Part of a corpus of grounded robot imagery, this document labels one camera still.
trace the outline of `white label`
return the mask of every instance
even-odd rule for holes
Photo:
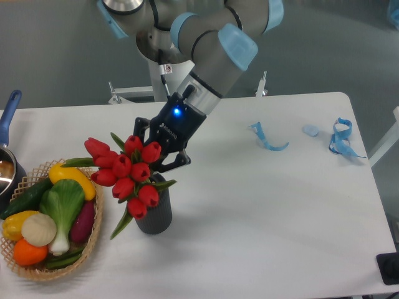
[[[160,74],[161,75],[172,74],[172,65],[171,64],[161,64],[160,65]]]

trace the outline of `yellow bell pepper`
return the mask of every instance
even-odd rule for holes
[[[4,220],[4,222],[2,223],[3,237],[12,241],[21,240],[21,230],[24,221],[28,217],[38,213],[39,212],[37,211],[24,211],[7,217],[6,220]]]
[[[85,200],[91,201],[95,197],[95,188],[90,180],[75,167],[61,167],[63,163],[57,163],[49,170],[49,178],[53,185],[61,179],[73,179],[83,188]]]

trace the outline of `gray vase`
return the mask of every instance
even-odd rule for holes
[[[163,182],[165,179],[160,174],[151,177],[155,182]],[[172,209],[170,206],[169,189],[160,193],[160,201],[156,207],[149,207],[144,218],[137,220],[137,226],[142,232],[157,235],[165,231],[172,222]]]

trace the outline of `cucumber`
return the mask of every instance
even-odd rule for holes
[[[11,201],[7,209],[0,214],[0,219],[5,219],[11,215],[23,211],[38,211],[42,195],[52,187],[49,178],[45,178],[35,183],[20,196]]]
[[[52,259],[48,259],[44,263],[44,266],[48,270],[62,269],[68,267],[69,265],[72,265],[81,258],[83,249],[84,248],[82,247],[72,252],[63,254],[59,257],[53,257]]]

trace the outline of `red tulip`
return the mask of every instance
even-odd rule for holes
[[[135,189],[135,182],[130,178],[119,179],[112,188],[112,196],[114,198],[123,199],[133,192]]]
[[[144,182],[150,177],[150,168],[144,162],[135,163],[132,165],[130,175],[136,182]]]
[[[120,154],[112,165],[112,171],[117,178],[125,178],[132,170],[132,162],[125,154]]]
[[[151,142],[149,145],[144,146],[142,150],[142,159],[144,162],[152,163],[160,158],[161,146],[158,142]]]
[[[127,202],[127,211],[136,219],[144,218],[147,214],[147,207],[137,198],[133,198]]]
[[[132,153],[134,153],[136,149],[141,152],[143,149],[143,143],[139,137],[131,135],[125,142],[125,153],[129,158],[131,158]]]
[[[109,145],[91,137],[85,141],[85,147],[93,158],[106,156],[107,153],[110,151]]]
[[[93,182],[99,184],[101,186],[110,187],[115,185],[117,182],[117,177],[114,175],[112,169],[103,168],[95,173],[93,173],[90,177]]]
[[[138,198],[146,206],[156,207],[160,201],[160,195],[154,186],[145,185],[138,191]]]
[[[114,151],[109,151],[105,156],[98,156],[93,158],[94,165],[101,168],[112,168],[113,162],[117,158],[118,154]]]

